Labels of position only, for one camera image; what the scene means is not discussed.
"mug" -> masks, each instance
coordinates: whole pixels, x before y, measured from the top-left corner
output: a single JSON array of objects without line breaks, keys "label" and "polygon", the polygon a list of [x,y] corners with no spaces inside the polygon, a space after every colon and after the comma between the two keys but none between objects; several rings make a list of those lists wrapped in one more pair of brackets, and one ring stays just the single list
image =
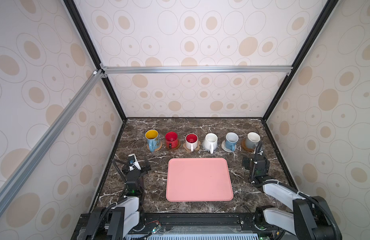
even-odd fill
[{"label": "mug", "polygon": [[149,150],[154,152],[157,148],[159,148],[159,141],[158,132],[157,130],[151,129],[145,133],[145,137],[148,141]]},{"label": "mug", "polygon": [[255,132],[249,132],[245,140],[245,146],[249,149],[255,149],[261,140],[261,137]]},{"label": "mug", "polygon": [[202,146],[210,151],[210,154],[213,154],[214,150],[217,148],[218,137],[214,133],[208,133],[205,136],[205,140],[202,143]]},{"label": "mug", "polygon": [[226,138],[225,147],[227,149],[230,149],[230,151],[234,152],[238,142],[238,135],[235,134],[234,132],[229,132],[228,134],[226,134],[225,138]]},{"label": "mug", "polygon": [[178,135],[175,132],[168,132],[165,135],[166,147],[169,149],[176,148],[178,146]]},{"label": "mug", "polygon": [[198,137],[194,133],[189,133],[185,137],[185,145],[187,149],[190,149],[190,151],[194,151],[194,149],[197,148],[198,145]]}]

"brown coaster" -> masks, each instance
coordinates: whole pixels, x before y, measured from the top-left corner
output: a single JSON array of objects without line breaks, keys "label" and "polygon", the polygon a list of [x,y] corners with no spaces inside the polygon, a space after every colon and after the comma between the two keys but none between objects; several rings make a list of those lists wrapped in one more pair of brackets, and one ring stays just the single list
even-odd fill
[{"label": "brown coaster", "polygon": [[159,147],[158,147],[158,148],[156,148],[156,149],[154,149],[154,151],[156,152],[156,151],[160,150],[160,149],[161,149],[161,147],[162,147],[162,141],[160,141]]},{"label": "brown coaster", "polygon": [[166,143],[165,143],[166,149],[170,151],[178,149],[180,145],[181,145],[181,142],[179,140],[178,140],[178,145],[175,148],[168,148],[168,146],[166,146]]},{"label": "brown coaster", "polygon": [[242,140],[242,141],[241,141],[241,147],[242,147],[245,151],[248,151],[248,152],[254,152],[254,151],[255,151],[254,149],[252,149],[252,148],[247,148],[247,147],[246,147],[246,145],[245,145],[245,140],[246,140],[246,139],[244,139],[244,140]]},{"label": "brown coaster", "polygon": [[[200,149],[200,145],[201,145],[201,142],[198,140],[198,141],[197,141],[197,147],[196,147],[196,149],[194,149],[193,151],[198,151],[198,150]],[[185,143],[185,142],[184,142],[184,144],[183,144],[182,146],[185,148],[185,150],[186,150],[188,153],[191,153],[191,152],[192,152],[190,149],[188,149],[188,148],[186,147],[186,143]]]}]

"tray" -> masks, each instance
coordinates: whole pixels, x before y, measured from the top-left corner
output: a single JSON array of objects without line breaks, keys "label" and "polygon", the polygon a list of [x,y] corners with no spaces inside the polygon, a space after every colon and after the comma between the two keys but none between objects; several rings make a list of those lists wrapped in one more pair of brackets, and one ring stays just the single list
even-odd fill
[{"label": "tray", "polygon": [[170,202],[230,201],[233,190],[224,158],[172,158],[166,199]]}]

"wall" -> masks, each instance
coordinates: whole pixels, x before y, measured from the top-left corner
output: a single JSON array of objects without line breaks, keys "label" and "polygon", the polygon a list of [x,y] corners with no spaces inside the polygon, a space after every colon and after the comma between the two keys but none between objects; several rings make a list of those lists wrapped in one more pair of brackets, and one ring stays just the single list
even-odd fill
[{"label": "wall", "polygon": [[287,65],[326,0],[76,0],[106,66]]},{"label": "wall", "polygon": [[268,120],[299,189],[370,239],[370,0],[343,1]]},{"label": "wall", "polygon": [[0,218],[0,240],[69,240],[121,128],[101,80]]},{"label": "wall", "polygon": [[261,117],[286,73],[110,74],[128,117]]},{"label": "wall", "polygon": [[93,70],[59,0],[0,0],[0,188]]}]

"dark brown marble surface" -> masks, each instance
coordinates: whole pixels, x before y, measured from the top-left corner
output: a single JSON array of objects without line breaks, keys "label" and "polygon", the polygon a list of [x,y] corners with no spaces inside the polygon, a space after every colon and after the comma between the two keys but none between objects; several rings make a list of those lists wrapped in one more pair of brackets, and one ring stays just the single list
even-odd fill
[{"label": "dark brown marble surface", "polygon": [[[175,151],[169,151],[164,146],[157,152],[150,152],[146,147],[145,132],[155,129],[159,132],[161,141],[169,131],[178,134],[181,146]],[[207,133],[215,133],[218,136],[218,147],[214,154],[210,154],[201,146],[198,151],[188,153],[182,147],[185,136],[195,133],[202,142]],[[235,152],[228,153],[222,150],[221,143],[225,140],[228,132],[235,132],[239,137]],[[144,210],[147,213],[159,212],[246,212],[243,206],[247,206],[251,212],[263,205],[274,205],[282,210],[289,210],[276,199],[259,192],[247,182],[249,171],[241,166],[243,156],[250,153],[241,147],[241,141],[249,132],[257,132],[263,142],[263,150],[270,160],[269,174],[276,179],[287,183],[285,174],[278,162],[275,152],[266,135],[265,129],[258,119],[183,119],[183,118],[147,118],[128,119],[122,134],[120,144],[116,151],[121,160],[126,160],[129,154],[135,153],[139,161],[147,156],[151,171],[144,176],[146,197]],[[230,179],[234,197],[227,202],[169,202],[166,199],[166,181],[168,162],[172,158],[188,157],[222,157],[228,162]],[[98,207],[109,205],[118,199],[118,194],[124,188],[116,169],[111,166],[107,175],[102,193],[97,201]]]}]

